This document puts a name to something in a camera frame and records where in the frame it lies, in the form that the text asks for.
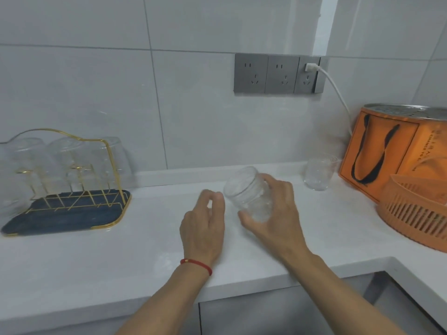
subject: cabinet door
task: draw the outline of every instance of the cabinet door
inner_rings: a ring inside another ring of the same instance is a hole
[[[371,275],[346,281],[363,294]],[[200,304],[202,335],[333,334],[303,287],[271,290]]]
[[[87,322],[57,329],[28,333],[27,335],[114,335],[118,329],[130,318],[124,316],[108,320]],[[198,305],[193,305],[179,335],[200,335],[200,318]]]
[[[408,335],[443,334],[392,281],[388,283],[374,306]]]

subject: bracelet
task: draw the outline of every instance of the bracelet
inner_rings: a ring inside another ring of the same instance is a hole
[[[210,276],[211,276],[212,273],[213,273],[213,270],[212,270],[209,266],[207,266],[206,264],[204,264],[203,262],[196,261],[196,260],[193,260],[193,259],[182,259],[182,260],[180,260],[180,264],[181,264],[181,265],[184,264],[184,263],[188,263],[188,262],[189,262],[189,263],[193,263],[193,264],[195,264],[195,265],[199,265],[199,266],[201,266],[201,267],[204,267],[206,270],[208,270]]]

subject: forearm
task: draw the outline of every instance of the forearm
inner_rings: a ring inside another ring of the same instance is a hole
[[[183,264],[117,332],[117,335],[176,335],[209,274],[206,269]]]
[[[289,263],[336,335],[405,335],[316,255]]]

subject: perforated metal plate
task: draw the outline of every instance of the perforated metal plate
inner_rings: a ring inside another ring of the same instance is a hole
[[[366,104],[364,107],[387,115],[409,117],[412,119],[447,121],[447,108],[444,107],[425,107],[406,104]]]

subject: black strap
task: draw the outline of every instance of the black strap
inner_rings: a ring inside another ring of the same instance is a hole
[[[370,173],[368,175],[366,175],[363,179],[359,180],[355,177],[355,163],[357,162],[357,158],[359,157],[360,153],[362,152],[363,149],[363,144],[365,143],[365,139],[366,139],[366,132],[368,130],[368,124],[369,124],[369,118],[370,118],[370,114],[366,114],[365,117],[363,118],[363,124],[365,126],[365,132],[363,133],[362,136],[362,141],[360,142],[360,148],[359,148],[359,152],[357,153],[357,156],[355,157],[354,160],[354,164],[352,165],[352,169],[351,169],[351,177],[356,180],[358,183],[360,184],[369,184],[373,181],[375,181],[379,175],[380,169],[383,166],[383,162],[385,160],[385,150],[387,149],[388,143],[391,140],[391,138],[393,137],[393,135],[399,130],[400,128],[400,124],[396,124],[387,134],[387,136],[385,137],[385,148],[383,149],[383,154],[382,157],[380,158],[379,162],[377,162],[377,164],[374,166],[374,168],[370,171]]]

